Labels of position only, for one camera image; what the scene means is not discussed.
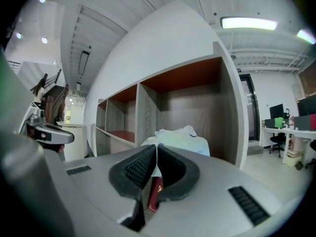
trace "white desk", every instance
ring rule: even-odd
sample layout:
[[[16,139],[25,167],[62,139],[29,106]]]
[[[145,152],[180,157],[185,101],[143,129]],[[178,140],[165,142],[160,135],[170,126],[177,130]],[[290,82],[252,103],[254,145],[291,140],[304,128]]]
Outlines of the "white desk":
[[[65,160],[83,159],[88,155],[87,134],[85,124],[66,124],[57,122],[65,131],[71,132],[75,140],[64,148]]]
[[[260,146],[262,145],[262,141],[264,139],[264,136],[266,136],[267,133],[275,133],[276,135],[278,133],[285,133],[286,135],[286,141],[285,141],[285,147],[284,147],[284,154],[283,154],[283,159],[282,159],[282,164],[284,164],[285,161],[285,156],[287,153],[288,145],[289,145],[289,138],[290,134],[293,134],[295,137],[299,138],[304,138],[304,139],[310,139],[310,140],[316,140],[316,131],[299,131],[299,130],[292,130],[289,128],[284,128],[284,129],[276,129],[276,128],[261,128],[261,133],[260,133]],[[304,153],[303,156],[303,164],[307,164],[311,162],[313,158],[313,150],[308,146],[306,149],[306,152]]]

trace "fluorescent light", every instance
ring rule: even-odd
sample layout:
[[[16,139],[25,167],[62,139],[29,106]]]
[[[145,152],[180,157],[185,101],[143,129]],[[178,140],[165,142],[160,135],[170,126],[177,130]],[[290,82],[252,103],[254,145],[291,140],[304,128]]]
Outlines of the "fluorescent light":
[[[47,44],[47,42],[48,42],[48,41],[47,41],[47,38],[44,38],[44,37],[41,38],[41,42],[43,42],[44,44]]]
[[[222,18],[222,27],[229,28],[260,28],[275,30],[277,22],[260,18]]]
[[[83,76],[85,66],[87,64],[89,54],[86,51],[82,51],[80,55],[80,61],[79,61],[79,68],[78,68],[78,74]]]
[[[296,36],[306,40],[310,44],[316,43],[315,37],[312,34],[308,33],[306,30],[299,30]]]

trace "doorway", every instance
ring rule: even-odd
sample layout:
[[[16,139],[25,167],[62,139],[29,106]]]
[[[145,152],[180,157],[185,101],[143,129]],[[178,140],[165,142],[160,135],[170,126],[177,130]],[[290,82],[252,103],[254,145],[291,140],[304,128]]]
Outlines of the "doorway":
[[[249,141],[259,141],[260,118],[256,93],[250,75],[240,75],[240,80],[247,102]]]

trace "black computer monitor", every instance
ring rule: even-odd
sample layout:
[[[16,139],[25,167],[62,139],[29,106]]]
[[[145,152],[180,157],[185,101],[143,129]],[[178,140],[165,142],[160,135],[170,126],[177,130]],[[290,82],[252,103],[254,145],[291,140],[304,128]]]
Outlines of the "black computer monitor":
[[[316,114],[316,94],[297,101],[297,108],[300,116]]]
[[[271,107],[270,108],[270,116],[272,119],[284,118],[283,104]]]

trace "wooden shelf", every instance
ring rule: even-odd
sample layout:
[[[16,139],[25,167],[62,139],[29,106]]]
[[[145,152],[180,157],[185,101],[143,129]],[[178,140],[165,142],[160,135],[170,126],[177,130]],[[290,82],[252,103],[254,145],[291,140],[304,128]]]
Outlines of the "wooden shelf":
[[[129,131],[110,131],[107,132],[115,137],[135,143],[135,133]]]
[[[222,57],[163,72],[98,103],[96,140],[101,154],[140,146],[160,129],[191,125],[207,140],[212,157],[236,162],[237,106]]]
[[[127,145],[130,145],[132,147],[135,147],[135,133],[129,132],[129,131],[111,131],[107,132],[104,130],[104,127],[96,127],[99,131],[103,132],[104,134],[110,136],[111,138],[114,138],[116,140],[119,140]]]
[[[142,84],[162,94],[217,83],[220,79],[221,64],[221,57],[194,62],[149,78]]]
[[[96,126],[100,131],[105,132],[105,127],[104,126]]]
[[[137,84],[115,94],[110,99],[119,101],[119,102],[124,102],[124,103],[130,102],[130,101],[136,101],[136,92],[137,92]]]

